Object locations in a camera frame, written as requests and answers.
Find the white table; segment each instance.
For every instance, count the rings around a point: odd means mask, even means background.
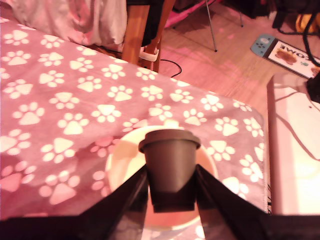
[[[276,74],[267,86],[273,214],[320,214],[320,104],[306,81]]]

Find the white saucer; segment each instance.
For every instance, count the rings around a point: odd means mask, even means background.
[[[138,151],[139,143],[149,132],[160,129],[183,129],[182,127],[145,126],[135,129],[120,139],[109,155],[105,169],[108,171],[108,180],[112,191],[121,186],[135,172],[146,164],[145,155]],[[207,154],[205,147],[196,151],[196,163],[204,167],[214,177],[218,172],[214,160]],[[144,227],[156,231],[178,230],[192,225],[199,220],[197,205],[194,211],[177,213],[154,213],[149,196]]]

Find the cable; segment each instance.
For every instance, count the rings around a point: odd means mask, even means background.
[[[312,56],[309,42],[308,42],[308,32],[311,27],[311,24],[316,19],[316,17],[317,17],[317,12],[313,12],[303,31],[302,39],[303,39],[304,47],[305,47],[306,53],[308,54],[309,60],[317,67],[320,67],[320,63],[315,60],[314,56]]]
[[[175,64],[175,65],[179,68],[179,72],[176,73],[176,74],[174,74],[174,75],[172,75],[171,78],[173,78],[173,77],[175,77],[175,76],[178,76],[180,73],[182,73],[182,67],[181,67],[178,63],[176,63],[175,61],[168,60],[168,59],[160,59],[160,61],[165,61],[165,62],[173,63],[173,64]]]
[[[281,34],[285,34],[285,35],[303,35],[303,32],[296,32],[296,31],[292,31],[292,32],[287,32],[287,31],[283,31],[280,27],[277,29],[279,33]],[[320,32],[311,32],[308,33],[308,36],[318,36],[320,35]]]

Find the pink fabric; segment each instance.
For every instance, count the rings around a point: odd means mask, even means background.
[[[126,0],[6,0],[18,21],[81,45],[121,44]]]

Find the brown cup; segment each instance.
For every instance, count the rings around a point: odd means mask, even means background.
[[[145,154],[150,195],[155,213],[193,211],[194,172],[200,139],[190,131],[162,129],[149,132],[139,144]]]

